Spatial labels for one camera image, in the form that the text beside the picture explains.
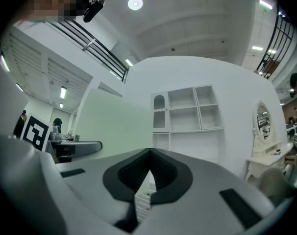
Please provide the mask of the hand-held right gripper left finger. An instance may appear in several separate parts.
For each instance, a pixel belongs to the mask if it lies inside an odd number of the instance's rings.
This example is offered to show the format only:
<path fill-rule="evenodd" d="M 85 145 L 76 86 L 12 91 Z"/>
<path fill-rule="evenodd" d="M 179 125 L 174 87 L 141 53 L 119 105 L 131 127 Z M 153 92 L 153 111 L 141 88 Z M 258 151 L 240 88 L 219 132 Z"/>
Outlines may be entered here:
<path fill-rule="evenodd" d="M 82 173 L 77 172 L 64 178 L 70 190 L 88 210 L 107 225 L 127 234 L 132 234 L 139 225 L 135 200 L 130 203 L 114 199 L 103 184 L 103 174 L 112 165 L 136 153 L 138 152 L 132 151 L 95 160 L 56 165 L 61 174 L 83 170 Z"/>

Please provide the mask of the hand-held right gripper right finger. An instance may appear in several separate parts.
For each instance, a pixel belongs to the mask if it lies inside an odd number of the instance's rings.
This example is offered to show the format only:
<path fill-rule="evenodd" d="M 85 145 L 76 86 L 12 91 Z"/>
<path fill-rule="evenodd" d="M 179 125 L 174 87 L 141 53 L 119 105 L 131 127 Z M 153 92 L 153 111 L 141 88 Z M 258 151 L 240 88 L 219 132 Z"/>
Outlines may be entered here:
<path fill-rule="evenodd" d="M 154 205 L 134 231 L 135 235 L 235 235 L 245 231 L 220 192 L 235 190 L 265 218 L 275 207 L 257 188 L 224 167 L 164 150 L 163 154 L 186 164 L 193 182 L 177 201 Z"/>

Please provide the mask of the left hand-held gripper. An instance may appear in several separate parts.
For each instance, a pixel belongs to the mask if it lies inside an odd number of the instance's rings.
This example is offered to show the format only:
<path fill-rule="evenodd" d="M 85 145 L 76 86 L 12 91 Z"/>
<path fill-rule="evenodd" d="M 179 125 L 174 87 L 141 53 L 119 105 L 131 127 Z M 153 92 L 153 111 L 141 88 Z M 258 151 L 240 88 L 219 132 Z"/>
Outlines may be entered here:
<path fill-rule="evenodd" d="M 49 141 L 55 163 L 102 150 L 100 141 Z M 0 229 L 4 235 L 65 235 L 65 220 L 44 177 L 41 152 L 23 140 L 0 135 Z"/>

